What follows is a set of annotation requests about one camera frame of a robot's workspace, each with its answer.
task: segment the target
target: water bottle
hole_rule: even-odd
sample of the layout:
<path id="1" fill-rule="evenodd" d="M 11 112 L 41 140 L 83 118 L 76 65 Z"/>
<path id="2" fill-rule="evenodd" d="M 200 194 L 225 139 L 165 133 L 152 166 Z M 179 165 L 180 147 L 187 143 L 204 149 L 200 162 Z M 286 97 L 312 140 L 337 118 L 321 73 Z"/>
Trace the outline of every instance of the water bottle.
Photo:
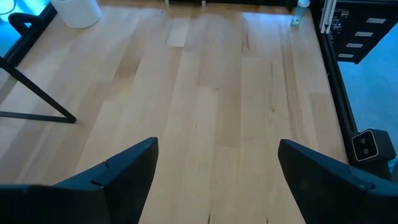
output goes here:
<path id="1" fill-rule="evenodd" d="M 292 26 L 298 27 L 300 25 L 301 20 L 305 15 L 305 11 L 310 5 L 310 0 L 298 0 L 296 11 L 294 12 L 294 16 L 292 19 Z"/>

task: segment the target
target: white label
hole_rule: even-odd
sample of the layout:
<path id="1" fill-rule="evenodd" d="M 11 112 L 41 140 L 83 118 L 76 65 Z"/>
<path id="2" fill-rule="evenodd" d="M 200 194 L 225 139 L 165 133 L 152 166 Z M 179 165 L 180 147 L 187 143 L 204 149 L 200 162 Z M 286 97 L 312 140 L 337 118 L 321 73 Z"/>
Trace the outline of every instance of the white label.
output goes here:
<path id="1" fill-rule="evenodd" d="M 355 33 L 356 37 L 371 37 L 373 35 L 372 32 L 357 32 Z"/>
<path id="2" fill-rule="evenodd" d="M 352 58 L 352 57 L 354 57 L 354 55 L 353 54 L 338 54 L 338 57 Z"/>
<path id="3" fill-rule="evenodd" d="M 346 47 L 354 47 L 354 48 L 361 48 L 363 44 L 354 44 L 354 43 L 348 43 Z"/>
<path id="4" fill-rule="evenodd" d="M 383 24 L 386 21 L 386 19 L 379 19 L 379 18 L 369 18 L 367 19 L 366 22 L 368 23 L 377 23 L 377 24 Z"/>

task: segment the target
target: black drawer cabinet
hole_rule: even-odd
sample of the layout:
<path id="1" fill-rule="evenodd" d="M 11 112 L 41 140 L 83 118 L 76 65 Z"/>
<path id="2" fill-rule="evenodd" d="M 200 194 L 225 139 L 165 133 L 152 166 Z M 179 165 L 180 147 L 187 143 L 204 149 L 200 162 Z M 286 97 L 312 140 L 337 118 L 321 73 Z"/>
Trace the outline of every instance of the black drawer cabinet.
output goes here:
<path id="1" fill-rule="evenodd" d="M 359 63 L 398 21 L 398 1 L 338 1 L 330 38 L 339 61 Z"/>

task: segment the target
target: cable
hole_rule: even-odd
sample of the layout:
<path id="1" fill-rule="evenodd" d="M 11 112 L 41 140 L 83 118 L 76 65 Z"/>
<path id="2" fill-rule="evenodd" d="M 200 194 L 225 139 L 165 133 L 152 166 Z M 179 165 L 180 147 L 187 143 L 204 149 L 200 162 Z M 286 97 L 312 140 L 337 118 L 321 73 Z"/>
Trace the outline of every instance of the cable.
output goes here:
<path id="1" fill-rule="evenodd" d="M 9 14 L 10 12 L 12 12 L 12 11 L 15 9 L 15 7 L 17 6 L 17 1 L 16 1 L 16 0 L 13 0 L 13 1 L 14 1 L 14 5 L 12 6 L 12 9 L 11 9 L 10 11 L 8 11 L 8 12 L 2 12 L 2 13 L 0 13 L 0 16 Z"/>

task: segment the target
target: white bucket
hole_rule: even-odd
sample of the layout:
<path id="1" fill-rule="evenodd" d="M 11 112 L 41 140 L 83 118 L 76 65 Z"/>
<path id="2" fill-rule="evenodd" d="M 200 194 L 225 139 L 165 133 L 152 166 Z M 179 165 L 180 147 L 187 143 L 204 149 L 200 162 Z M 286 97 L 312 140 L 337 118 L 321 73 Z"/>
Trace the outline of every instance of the white bucket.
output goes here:
<path id="1" fill-rule="evenodd" d="M 62 20 L 71 28 L 86 28 L 101 18 L 96 0 L 51 0 Z"/>

